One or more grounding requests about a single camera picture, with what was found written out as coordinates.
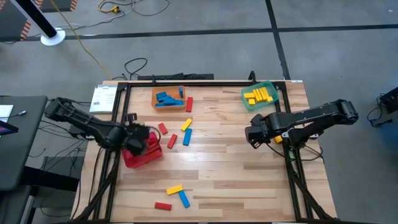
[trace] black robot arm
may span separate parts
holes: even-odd
[[[126,148],[134,156],[142,154],[146,148],[144,140],[149,138],[149,128],[146,126],[102,121],[92,114],[76,109],[73,101],[66,98],[52,100],[44,114],[48,119],[68,122],[78,127],[87,135],[94,136],[99,146],[111,151]]]
[[[248,143],[255,149],[264,142],[270,143],[276,136],[288,138],[293,147],[302,147],[314,134],[321,135],[335,124],[354,124],[357,120],[358,113],[350,101],[336,100],[295,113],[271,113],[266,117],[257,114],[251,120],[251,126],[246,127],[245,133]],[[306,123],[311,124],[295,128]]]

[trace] red container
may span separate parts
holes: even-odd
[[[145,163],[157,159],[162,156],[162,148],[158,143],[155,132],[149,133],[149,139],[146,139],[148,148],[146,149],[145,155],[133,156],[127,149],[122,150],[124,163],[128,168],[137,168]]]

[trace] wooden tabletop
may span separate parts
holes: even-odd
[[[287,81],[292,111],[308,108],[302,82]],[[284,158],[265,144],[253,149],[246,142],[244,128],[251,118],[275,112],[266,106],[248,112],[241,102],[241,87],[186,87],[193,97],[191,113],[157,112],[150,105],[151,87],[132,88],[129,113],[138,122],[157,126],[164,123],[168,133],[160,141],[163,157],[137,169],[121,163],[112,209],[112,222],[270,222],[294,221],[294,211]],[[123,107],[121,102],[119,114]],[[110,120],[111,115],[99,115]],[[182,124],[191,118],[193,129],[189,146],[183,146]],[[172,134],[178,136],[173,149],[167,148]],[[308,146],[319,150],[316,141]],[[282,152],[281,145],[271,144]],[[93,169],[99,147],[90,142],[81,172],[81,199],[77,214],[88,204]],[[96,168],[95,187],[100,179],[103,155]],[[301,149],[302,159],[315,157]],[[327,213],[336,216],[333,199],[321,159],[303,162],[309,191]],[[191,206],[184,208],[178,194],[167,195],[166,189],[182,184]],[[302,215],[305,209],[298,190]],[[103,197],[101,216],[104,216]],[[155,202],[172,204],[171,211],[154,209]]]

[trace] orange container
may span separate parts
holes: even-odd
[[[182,88],[183,98],[180,97],[179,88]],[[169,96],[176,100],[182,100],[184,102],[183,105],[177,106],[155,106],[158,101],[156,98],[156,94],[166,92]],[[152,107],[157,111],[168,111],[168,110],[182,110],[185,108],[185,87],[184,86],[161,86],[161,87],[153,87],[152,88]]]

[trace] green tray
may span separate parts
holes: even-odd
[[[256,103],[254,106],[250,106],[248,100],[245,99],[244,94],[252,93],[253,90],[255,90],[257,88],[262,88],[262,87],[265,87],[267,89],[268,95],[272,96],[273,100],[268,101],[268,102]],[[257,110],[257,109],[262,108],[263,106],[267,106],[268,104],[273,103],[279,99],[278,92],[275,89],[274,85],[270,81],[257,83],[255,85],[251,85],[246,88],[243,88],[241,91],[241,97],[242,97],[243,104],[246,106],[246,109],[248,109],[248,111]]]

